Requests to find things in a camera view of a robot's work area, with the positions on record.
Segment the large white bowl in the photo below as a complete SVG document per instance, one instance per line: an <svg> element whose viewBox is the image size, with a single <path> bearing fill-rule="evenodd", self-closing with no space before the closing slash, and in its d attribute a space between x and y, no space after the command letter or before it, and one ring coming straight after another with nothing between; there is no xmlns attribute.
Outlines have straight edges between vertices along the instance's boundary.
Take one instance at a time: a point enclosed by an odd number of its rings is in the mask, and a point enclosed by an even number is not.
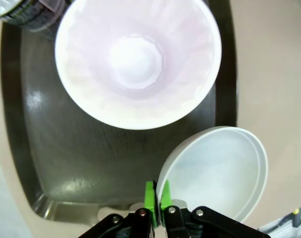
<svg viewBox="0 0 301 238"><path fill-rule="evenodd" d="M168 180L172 199L184 200L190 211L207 206L243 222L264 191L267 171L266 152L255 135L237 127L214 127L170 154L156 193L160 201Z"/></svg>
<svg viewBox="0 0 301 238"><path fill-rule="evenodd" d="M204 99L221 40L202 0L76 0L55 51L62 84L81 109L109 125L150 129Z"/></svg>

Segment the metal tray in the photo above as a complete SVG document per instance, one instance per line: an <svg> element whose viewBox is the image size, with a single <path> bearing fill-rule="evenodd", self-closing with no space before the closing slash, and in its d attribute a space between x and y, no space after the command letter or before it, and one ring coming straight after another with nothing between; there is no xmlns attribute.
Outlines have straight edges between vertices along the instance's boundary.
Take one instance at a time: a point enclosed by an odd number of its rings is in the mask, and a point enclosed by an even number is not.
<svg viewBox="0 0 301 238"><path fill-rule="evenodd" d="M5 119L15 166L32 209L51 220L94 224L102 207L143 201L182 141L237 121L236 54L228 0L210 0L222 38L217 80L184 118L151 130L106 125L82 111L64 90L54 42L4 24L1 76Z"/></svg>

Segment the screw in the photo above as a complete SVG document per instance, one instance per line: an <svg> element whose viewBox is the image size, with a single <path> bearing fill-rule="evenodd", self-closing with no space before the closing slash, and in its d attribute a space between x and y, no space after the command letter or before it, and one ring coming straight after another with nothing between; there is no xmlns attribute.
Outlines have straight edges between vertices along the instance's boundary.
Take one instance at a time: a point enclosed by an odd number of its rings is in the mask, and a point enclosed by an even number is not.
<svg viewBox="0 0 301 238"><path fill-rule="evenodd" d="M168 209L169 213L175 213L176 209L174 207L170 207Z"/></svg>
<svg viewBox="0 0 301 238"><path fill-rule="evenodd" d="M119 217L113 217L113 223L116 224L117 222L120 221L120 218Z"/></svg>
<svg viewBox="0 0 301 238"><path fill-rule="evenodd" d="M142 216L142 217L144 217L144 216L146 215L146 211L143 210L143 209L140 210L140 211L139 211L139 215Z"/></svg>
<svg viewBox="0 0 301 238"><path fill-rule="evenodd" d="M199 217L203 216L203 211L201 209L196 210L195 212Z"/></svg>

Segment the white bowl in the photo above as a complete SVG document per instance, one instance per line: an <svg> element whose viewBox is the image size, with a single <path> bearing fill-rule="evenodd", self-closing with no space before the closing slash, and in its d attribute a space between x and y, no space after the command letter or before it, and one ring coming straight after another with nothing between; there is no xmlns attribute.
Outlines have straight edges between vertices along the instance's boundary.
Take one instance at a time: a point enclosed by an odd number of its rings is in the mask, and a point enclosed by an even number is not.
<svg viewBox="0 0 301 238"><path fill-rule="evenodd" d="M76 0L56 40L70 97L126 129L187 115L213 86L220 61L220 33L202 0Z"/></svg>
<svg viewBox="0 0 301 238"><path fill-rule="evenodd" d="M170 154L156 193L161 199L168 180L172 199L185 201L189 211L207 206L243 222L264 191L267 171L266 152L255 135L237 127L214 127Z"/></svg>

